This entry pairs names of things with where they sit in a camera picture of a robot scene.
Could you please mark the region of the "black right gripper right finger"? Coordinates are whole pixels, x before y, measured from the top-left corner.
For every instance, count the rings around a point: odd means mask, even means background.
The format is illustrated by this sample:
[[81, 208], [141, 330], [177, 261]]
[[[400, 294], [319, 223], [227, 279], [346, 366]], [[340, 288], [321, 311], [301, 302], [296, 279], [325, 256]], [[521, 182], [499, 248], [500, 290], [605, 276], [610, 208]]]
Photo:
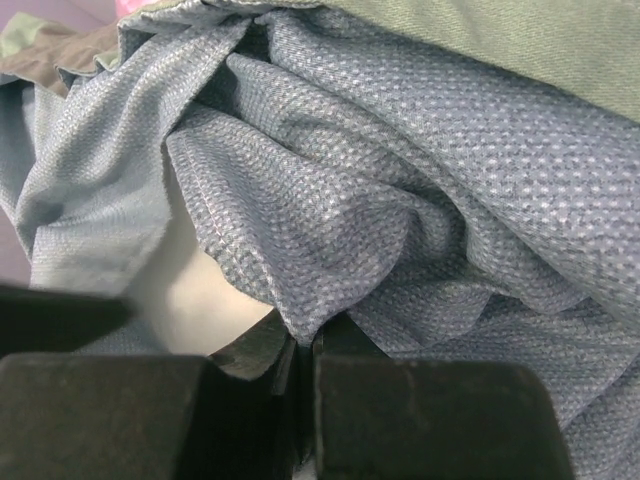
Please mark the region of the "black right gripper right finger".
[[350, 319], [316, 335], [321, 479], [571, 479], [541, 381], [521, 365], [393, 360]]

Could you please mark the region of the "white pillow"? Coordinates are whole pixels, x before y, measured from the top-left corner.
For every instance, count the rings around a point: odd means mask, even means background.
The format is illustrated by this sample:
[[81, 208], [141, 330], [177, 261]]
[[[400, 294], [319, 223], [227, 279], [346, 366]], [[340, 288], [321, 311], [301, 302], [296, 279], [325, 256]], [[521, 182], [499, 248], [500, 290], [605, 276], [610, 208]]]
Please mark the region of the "white pillow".
[[148, 329], [169, 352], [210, 355], [238, 339], [273, 307], [240, 292], [199, 247], [179, 190], [159, 247], [129, 292]]

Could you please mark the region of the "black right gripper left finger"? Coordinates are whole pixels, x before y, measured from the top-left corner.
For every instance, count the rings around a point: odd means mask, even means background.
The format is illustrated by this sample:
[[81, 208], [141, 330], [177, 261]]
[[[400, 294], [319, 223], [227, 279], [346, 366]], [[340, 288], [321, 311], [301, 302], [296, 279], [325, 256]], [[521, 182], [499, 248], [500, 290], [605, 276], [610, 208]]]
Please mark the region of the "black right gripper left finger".
[[276, 312], [211, 356], [81, 355], [123, 301], [1, 290], [5, 479], [288, 479], [295, 344]]

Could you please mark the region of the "blue green brown pillowcase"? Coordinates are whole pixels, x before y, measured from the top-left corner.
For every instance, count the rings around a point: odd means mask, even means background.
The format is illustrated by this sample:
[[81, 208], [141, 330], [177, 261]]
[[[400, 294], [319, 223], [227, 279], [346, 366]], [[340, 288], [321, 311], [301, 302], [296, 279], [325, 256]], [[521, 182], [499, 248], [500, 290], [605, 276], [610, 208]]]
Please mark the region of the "blue green brown pillowcase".
[[1, 207], [31, 285], [130, 295], [172, 189], [303, 345], [347, 313], [401, 360], [524, 365], [578, 478], [638, 477], [637, 121], [343, 7], [14, 16]]

